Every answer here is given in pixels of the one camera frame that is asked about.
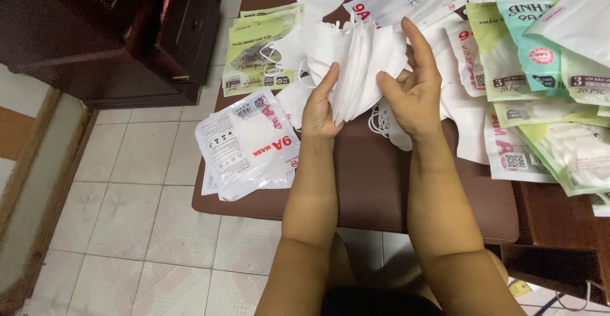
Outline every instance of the drawer handle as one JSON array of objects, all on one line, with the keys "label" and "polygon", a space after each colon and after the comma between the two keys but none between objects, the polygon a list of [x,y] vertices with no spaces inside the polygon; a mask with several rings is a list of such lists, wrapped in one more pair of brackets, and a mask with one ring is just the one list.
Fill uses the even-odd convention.
[{"label": "drawer handle", "polygon": [[193,31],[199,32],[203,28],[203,18],[197,18],[193,20]]}]

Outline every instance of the white tile floor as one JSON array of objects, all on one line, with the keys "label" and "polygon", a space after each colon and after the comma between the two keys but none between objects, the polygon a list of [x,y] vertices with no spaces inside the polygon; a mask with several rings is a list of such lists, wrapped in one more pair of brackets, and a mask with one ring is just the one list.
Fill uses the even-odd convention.
[{"label": "white tile floor", "polygon": [[[227,31],[240,0],[222,0],[209,79],[198,106],[101,111],[34,294],[19,315],[252,315],[267,283],[280,222],[191,208],[201,154],[197,122],[214,111]],[[409,238],[339,229],[357,278],[416,262]],[[532,315],[552,292],[518,301]],[[583,301],[564,298],[569,306]],[[579,315],[609,315],[590,305]],[[554,308],[545,315],[571,315]]]}]

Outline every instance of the right hand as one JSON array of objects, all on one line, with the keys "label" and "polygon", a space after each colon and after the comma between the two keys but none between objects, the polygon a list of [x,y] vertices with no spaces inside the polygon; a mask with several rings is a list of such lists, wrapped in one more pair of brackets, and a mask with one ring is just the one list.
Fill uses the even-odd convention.
[{"label": "right hand", "polygon": [[400,25],[411,42],[407,57],[413,72],[403,70],[397,81],[381,71],[377,74],[377,85],[390,103],[398,125],[413,140],[421,141],[442,134],[438,110],[442,79],[432,48],[417,26],[407,18]]}]

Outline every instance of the brown leather table top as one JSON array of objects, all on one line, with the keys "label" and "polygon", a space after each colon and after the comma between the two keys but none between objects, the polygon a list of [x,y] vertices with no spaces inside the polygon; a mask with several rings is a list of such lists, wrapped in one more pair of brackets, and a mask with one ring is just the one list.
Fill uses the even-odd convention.
[{"label": "brown leather table top", "polygon": [[[294,1],[242,0],[241,10],[272,8]],[[344,22],[348,18],[341,7],[324,21]],[[221,88],[215,110],[224,109],[243,97],[236,95],[225,98]],[[339,226],[407,233],[405,214],[411,153],[403,152],[390,140],[371,132],[369,116],[370,113],[366,112],[348,122],[336,139]],[[458,130],[449,119],[444,120],[442,125],[455,154]],[[515,242],[519,237],[519,226],[511,182],[492,180],[489,166],[456,157],[454,162],[486,242]],[[194,210],[251,218],[282,218],[288,189],[260,189],[235,202],[220,201],[217,195],[201,195],[204,167],[202,159],[194,188]]]}]

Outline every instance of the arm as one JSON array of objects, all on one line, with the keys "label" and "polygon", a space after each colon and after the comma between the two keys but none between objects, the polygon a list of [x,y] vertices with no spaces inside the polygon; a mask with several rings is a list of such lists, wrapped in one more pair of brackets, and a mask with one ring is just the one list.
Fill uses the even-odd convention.
[{"label": "arm", "polygon": [[303,112],[299,166],[284,209],[282,237],[256,315],[319,315],[339,206],[332,159],[334,136],[328,93],[339,65],[312,92]]},{"label": "arm", "polygon": [[447,315],[524,315],[484,250],[459,181],[438,117],[441,78],[430,45],[414,24],[401,25],[414,71],[402,86],[384,72],[377,83],[414,143],[407,224],[423,274]]}]

